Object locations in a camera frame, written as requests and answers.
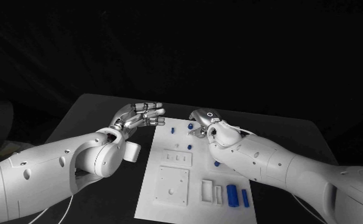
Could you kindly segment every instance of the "black table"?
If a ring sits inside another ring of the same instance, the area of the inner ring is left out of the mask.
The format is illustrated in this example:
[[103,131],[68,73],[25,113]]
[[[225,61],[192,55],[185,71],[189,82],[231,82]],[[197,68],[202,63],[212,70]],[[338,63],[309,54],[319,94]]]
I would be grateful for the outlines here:
[[[96,132],[110,125],[114,114],[125,105],[145,102],[156,101],[109,97],[96,94],[83,95],[47,143]],[[189,119],[192,111],[199,108],[171,103],[165,103],[163,107],[168,111],[165,114],[166,117],[185,120]],[[240,126],[243,129],[253,131],[259,136],[271,139],[295,153],[329,164],[339,165],[313,122],[227,110],[218,111],[231,125]],[[114,175],[89,185],[76,194],[63,223],[156,223],[135,219],[155,130],[156,128],[152,126],[139,128],[130,139],[132,142],[142,145],[139,161],[136,163],[123,161]],[[250,183],[259,224],[320,223],[287,191],[254,181]],[[70,199],[51,207],[35,224],[58,224],[68,204]],[[29,223],[38,215],[31,215],[8,223]]]

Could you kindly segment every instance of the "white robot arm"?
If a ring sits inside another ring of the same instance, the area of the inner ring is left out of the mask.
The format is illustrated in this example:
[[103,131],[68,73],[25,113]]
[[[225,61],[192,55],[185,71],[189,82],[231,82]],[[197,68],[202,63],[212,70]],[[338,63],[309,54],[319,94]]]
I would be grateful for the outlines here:
[[162,103],[126,105],[110,127],[15,153],[0,162],[0,222],[48,209],[120,167],[136,162],[140,145],[127,142],[138,127],[165,125]]
[[[198,109],[189,119],[208,137],[215,160],[250,180],[276,186],[299,196],[329,224],[363,223],[363,166],[335,166],[297,155],[271,140],[223,120],[212,109]],[[250,133],[246,137],[240,131]]]

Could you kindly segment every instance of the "black background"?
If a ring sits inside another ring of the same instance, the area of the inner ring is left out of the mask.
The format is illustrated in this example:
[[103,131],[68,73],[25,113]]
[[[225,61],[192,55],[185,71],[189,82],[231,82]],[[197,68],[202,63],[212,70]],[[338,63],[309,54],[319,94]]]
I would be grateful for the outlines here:
[[44,143],[97,93],[307,119],[345,142],[363,112],[362,3],[2,0],[0,92],[27,125],[14,139]]

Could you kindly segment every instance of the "blue cylinder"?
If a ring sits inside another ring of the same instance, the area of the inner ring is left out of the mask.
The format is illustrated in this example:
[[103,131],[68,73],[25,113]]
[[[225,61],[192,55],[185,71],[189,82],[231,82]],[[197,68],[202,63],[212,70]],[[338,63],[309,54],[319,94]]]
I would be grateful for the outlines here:
[[230,206],[231,207],[240,207],[240,202],[238,202],[238,195],[237,195],[237,186],[235,185],[228,185],[227,187],[227,195],[230,196]]
[[244,196],[246,207],[250,207],[250,204],[248,204],[248,192],[247,192],[246,189],[243,189],[243,196]]

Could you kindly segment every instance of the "small white part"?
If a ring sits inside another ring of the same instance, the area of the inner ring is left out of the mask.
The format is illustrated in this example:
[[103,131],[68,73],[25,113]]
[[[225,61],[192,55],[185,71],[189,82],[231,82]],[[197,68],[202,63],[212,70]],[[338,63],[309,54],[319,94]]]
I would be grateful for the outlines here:
[[223,206],[223,187],[215,186],[217,206]]
[[201,181],[201,202],[208,205],[214,203],[214,182],[211,180]]
[[189,152],[163,150],[162,163],[192,167],[192,158],[194,154]]
[[130,162],[138,162],[142,146],[140,144],[132,143],[129,141],[126,143],[127,146],[126,146],[125,160]]
[[155,201],[179,206],[188,205],[189,170],[159,167]]

